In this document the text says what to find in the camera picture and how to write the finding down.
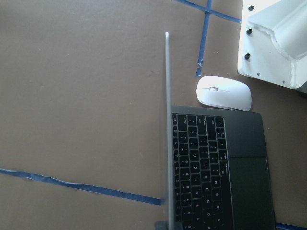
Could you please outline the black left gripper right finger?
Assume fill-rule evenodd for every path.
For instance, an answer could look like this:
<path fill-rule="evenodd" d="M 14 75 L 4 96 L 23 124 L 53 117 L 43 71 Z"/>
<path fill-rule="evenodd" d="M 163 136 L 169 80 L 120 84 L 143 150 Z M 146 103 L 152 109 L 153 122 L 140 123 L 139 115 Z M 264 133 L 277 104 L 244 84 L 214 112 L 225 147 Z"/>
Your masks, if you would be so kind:
<path fill-rule="evenodd" d="M 175 222 L 175 230 L 183 230 L 182 222 Z"/>

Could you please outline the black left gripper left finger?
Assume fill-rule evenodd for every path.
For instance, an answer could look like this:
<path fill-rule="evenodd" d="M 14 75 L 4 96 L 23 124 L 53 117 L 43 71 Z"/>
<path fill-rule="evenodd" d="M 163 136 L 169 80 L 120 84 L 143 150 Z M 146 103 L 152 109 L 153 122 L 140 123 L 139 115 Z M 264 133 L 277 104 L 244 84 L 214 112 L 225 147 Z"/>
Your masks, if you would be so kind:
<path fill-rule="evenodd" d="M 168 221 L 157 221 L 155 224 L 155 230 L 169 230 Z"/>

